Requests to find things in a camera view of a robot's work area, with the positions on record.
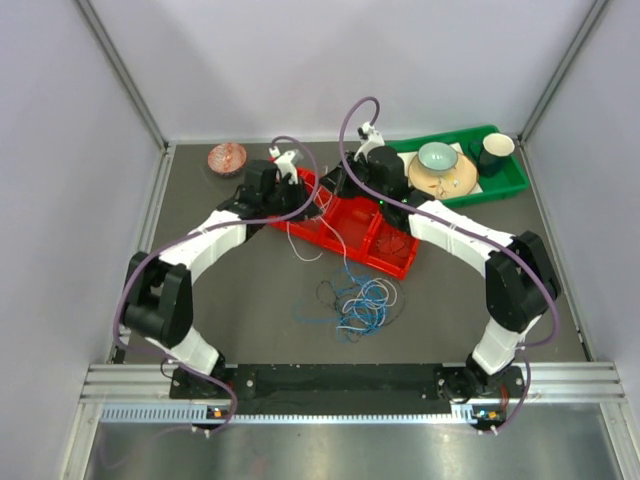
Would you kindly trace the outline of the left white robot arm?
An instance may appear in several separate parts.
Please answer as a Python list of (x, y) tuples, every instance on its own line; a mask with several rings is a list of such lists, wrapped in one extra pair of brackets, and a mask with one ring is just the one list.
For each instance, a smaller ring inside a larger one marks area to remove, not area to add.
[(135, 254), (129, 263), (118, 323), (145, 338), (182, 367), (205, 396), (226, 387), (224, 356), (193, 326), (193, 284), (217, 260), (250, 239), (267, 218), (306, 219), (315, 214), (298, 153), (251, 160), (231, 198), (189, 234), (158, 254)]

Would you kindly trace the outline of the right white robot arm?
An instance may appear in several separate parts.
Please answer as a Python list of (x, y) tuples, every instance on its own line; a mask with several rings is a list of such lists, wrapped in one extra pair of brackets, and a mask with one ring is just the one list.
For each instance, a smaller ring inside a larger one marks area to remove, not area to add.
[(467, 357), (465, 375), (478, 395), (498, 389), (517, 350), (526, 348), (528, 332), (546, 312), (557, 311), (561, 286), (541, 238), (531, 231), (512, 235), (490, 229), (411, 186), (403, 160), (390, 146), (346, 153), (320, 183), (339, 198), (377, 201), (392, 227), (445, 250), (482, 275), (489, 321)]

